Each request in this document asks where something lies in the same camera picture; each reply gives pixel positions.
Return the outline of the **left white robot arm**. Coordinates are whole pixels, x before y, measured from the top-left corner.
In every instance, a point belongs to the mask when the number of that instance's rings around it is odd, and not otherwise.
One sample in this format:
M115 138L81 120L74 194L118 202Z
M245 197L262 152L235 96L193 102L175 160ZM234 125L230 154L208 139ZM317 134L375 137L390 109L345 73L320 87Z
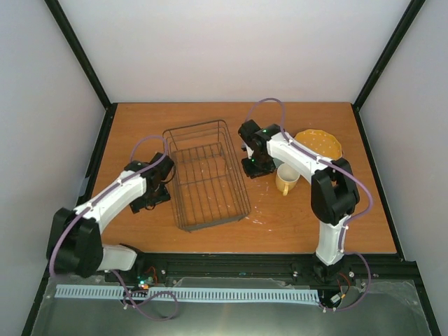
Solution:
M118 178L91 200L74 209L59 209L52 219L47 247L48 270L73 273L83 278L99 271L121 271L129 281L139 281L146 265L139 250L125 244L102 243L107 225L126 207L133 214L168 202L168 177L175 174L174 161L156 153L150 162L131 161Z

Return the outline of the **orange dotted plate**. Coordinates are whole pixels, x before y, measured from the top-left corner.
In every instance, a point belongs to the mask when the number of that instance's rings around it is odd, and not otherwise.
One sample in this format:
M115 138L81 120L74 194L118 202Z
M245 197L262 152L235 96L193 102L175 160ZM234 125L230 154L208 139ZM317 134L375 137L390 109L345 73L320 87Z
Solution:
M298 132L294 139L315 153L338 160L343 156L341 143L332 134L322 129L306 129Z

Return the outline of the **yellow ceramic mug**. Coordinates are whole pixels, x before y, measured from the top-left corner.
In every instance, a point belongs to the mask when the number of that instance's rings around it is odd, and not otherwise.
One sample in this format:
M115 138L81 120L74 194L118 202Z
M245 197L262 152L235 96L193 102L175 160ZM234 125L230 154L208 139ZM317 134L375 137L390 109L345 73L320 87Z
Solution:
M288 164L281 164L276 170L276 188L283 195L287 194L296 186L300 173Z

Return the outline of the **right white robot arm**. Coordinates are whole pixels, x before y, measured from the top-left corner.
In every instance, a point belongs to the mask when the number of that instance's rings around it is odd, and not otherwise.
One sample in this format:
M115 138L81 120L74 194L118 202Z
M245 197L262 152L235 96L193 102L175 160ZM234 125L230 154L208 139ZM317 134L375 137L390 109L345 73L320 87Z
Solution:
M261 128L254 120L247 120L238 134L248 155L241 163L249 178L275 172L275 162L280 161L310 184L311 209L319 220L313 269L319 281L329 281L342 268L349 219L360 201L349 162L318 155L277 124Z

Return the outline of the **dark wire dish rack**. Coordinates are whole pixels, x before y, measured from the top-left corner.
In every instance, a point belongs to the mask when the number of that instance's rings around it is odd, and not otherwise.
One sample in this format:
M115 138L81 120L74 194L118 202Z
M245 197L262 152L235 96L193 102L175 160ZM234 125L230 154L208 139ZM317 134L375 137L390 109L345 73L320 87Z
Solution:
M193 232L249 215L242 169L224 120L166 129L176 172L169 182L177 228Z

